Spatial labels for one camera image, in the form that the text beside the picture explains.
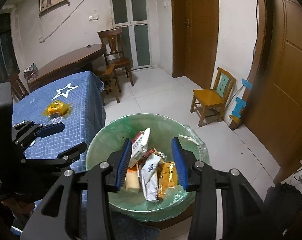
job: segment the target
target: light switch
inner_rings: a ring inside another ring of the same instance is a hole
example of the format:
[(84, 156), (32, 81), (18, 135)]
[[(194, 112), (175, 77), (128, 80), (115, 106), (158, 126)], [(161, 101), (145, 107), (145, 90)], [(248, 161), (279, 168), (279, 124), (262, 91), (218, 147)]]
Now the light switch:
[(99, 14), (94, 13), (93, 14), (93, 20), (99, 20)]

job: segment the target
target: wooden stool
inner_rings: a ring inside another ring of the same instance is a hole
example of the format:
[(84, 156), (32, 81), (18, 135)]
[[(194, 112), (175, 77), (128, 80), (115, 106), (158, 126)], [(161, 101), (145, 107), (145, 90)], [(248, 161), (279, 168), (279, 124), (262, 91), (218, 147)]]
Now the wooden stool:
[(115, 65), (114, 64), (107, 65), (107, 68), (105, 70), (93, 70), (93, 73), (96, 74), (102, 80), (102, 82), (104, 82), (105, 84), (104, 91), (107, 94), (109, 94), (109, 91), (112, 91), (114, 93), (116, 101), (119, 104), (120, 100), (119, 100), (119, 94), (116, 86), (118, 86), (119, 92), (121, 92), (121, 89), (120, 89), (118, 77), (116, 76)]

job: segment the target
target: door handle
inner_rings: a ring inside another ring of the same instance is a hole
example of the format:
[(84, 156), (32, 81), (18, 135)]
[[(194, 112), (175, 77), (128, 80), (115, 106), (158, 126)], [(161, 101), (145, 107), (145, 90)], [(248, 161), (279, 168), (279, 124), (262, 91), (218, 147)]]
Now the door handle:
[(185, 25), (186, 25), (186, 27), (187, 28), (189, 28), (190, 27), (190, 22), (189, 22), (189, 19), (187, 19), (187, 21), (186, 22), (184, 22), (185, 23)]

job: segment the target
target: trash can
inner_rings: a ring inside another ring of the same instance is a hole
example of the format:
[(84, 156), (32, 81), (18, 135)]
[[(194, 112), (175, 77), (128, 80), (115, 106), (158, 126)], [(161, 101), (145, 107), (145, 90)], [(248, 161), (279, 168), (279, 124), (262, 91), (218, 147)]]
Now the trash can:
[[(181, 146), (194, 153), (198, 160), (209, 164), (209, 154), (203, 141), (187, 125), (157, 114), (133, 114), (117, 119), (93, 138), (88, 148), (86, 168), (106, 161), (110, 153), (121, 149), (126, 138), (133, 139), (139, 131), (151, 129), (148, 149), (156, 148), (173, 161), (171, 140), (177, 136)], [(137, 220), (160, 222), (181, 214), (195, 198), (195, 192), (185, 192), (182, 186), (168, 188), (163, 201), (146, 201), (142, 192), (133, 193), (123, 188), (118, 193), (108, 193), (110, 208)]]

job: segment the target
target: black bag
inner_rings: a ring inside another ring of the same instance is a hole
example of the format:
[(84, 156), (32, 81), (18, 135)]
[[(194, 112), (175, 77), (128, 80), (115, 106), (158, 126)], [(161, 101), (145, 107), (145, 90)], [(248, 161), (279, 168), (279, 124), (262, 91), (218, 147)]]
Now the black bag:
[(302, 194), (292, 185), (278, 183), (268, 189), (264, 208), (284, 232), (302, 212)]

